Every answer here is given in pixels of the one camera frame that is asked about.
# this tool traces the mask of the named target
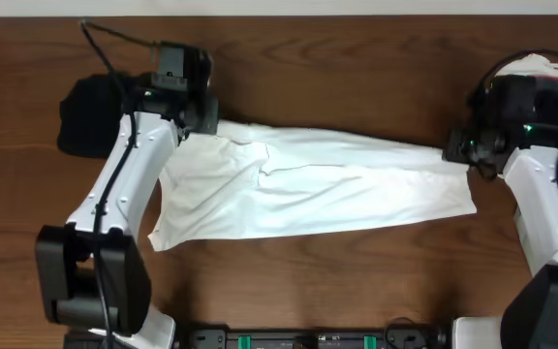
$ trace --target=white fabric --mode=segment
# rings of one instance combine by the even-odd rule
[[[441,150],[341,132],[222,121],[191,135],[161,175],[150,240],[271,238],[475,213],[465,165]]]
[[[558,78],[558,63],[551,63],[548,58],[529,54],[522,59],[514,60],[496,73],[496,76],[546,76]]]

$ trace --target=black cloth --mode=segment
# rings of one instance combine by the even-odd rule
[[[118,74],[127,92],[142,82]],[[77,81],[59,104],[62,124],[57,147],[67,154],[107,158],[117,139],[122,96],[107,75],[93,75]]]

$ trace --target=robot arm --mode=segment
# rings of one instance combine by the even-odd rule
[[[113,76],[85,23],[81,28]],[[219,111],[216,98],[206,93],[211,71],[206,51],[171,43],[152,46],[159,48],[158,71],[149,85],[121,91],[126,94],[122,99],[127,97],[127,111],[96,183],[65,226],[44,226],[37,238],[47,319],[73,329],[91,329],[67,335],[64,348],[102,347],[105,334],[108,339],[111,335],[100,330],[105,327],[118,339],[108,341],[112,348],[173,346],[175,323],[150,305],[150,279],[137,246],[140,221],[160,171],[180,142],[191,132],[216,134]],[[130,145],[133,134],[136,144]],[[107,200],[100,206],[103,195]],[[97,220],[99,208],[104,214]],[[95,262],[95,266],[100,262],[98,270],[78,264],[92,254],[100,254]]]
[[[506,66],[507,75],[487,89],[483,79],[469,100],[469,124],[451,133],[444,151],[446,159],[469,163],[486,178],[500,175],[508,184],[533,275],[502,318],[457,319],[455,349],[558,348],[558,67],[542,69],[550,66],[529,56]]]
[[[178,147],[183,130],[158,113],[137,111],[135,119],[138,125],[137,144],[108,195],[101,233],[108,234],[111,229],[117,229],[137,241],[141,217],[150,194],[160,171]],[[76,225],[80,232],[92,232],[96,204],[128,145],[131,131],[130,118],[124,115],[117,141],[101,174],[66,224]]]

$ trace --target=wooden table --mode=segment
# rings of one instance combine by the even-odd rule
[[[502,56],[558,48],[553,17],[110,18],[130,33],[201,46],[230,118],[341,129],[442,145],[464,95]],[[149,71],[149,52],[96,34],[114,65]],[[34,262],[44,224],[62,224],[102,160],[55,146],[58,103],[104,71],[74,18],[0,19],[0,348],[58,348]],[[470,175],[478,214],[312,237],[139,244],[153,301],[181,324],[372,328],[398,316],[501,315],[530,279],[502,181]],[[159,210],[153,198],[147,234]]]

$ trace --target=wrinkled fabric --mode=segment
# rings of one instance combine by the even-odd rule
[[[155,250],[199,238],[276,238],[475,213],[468,166],[442,150],[342,132],[229,121],[191,135],[160,175]]]

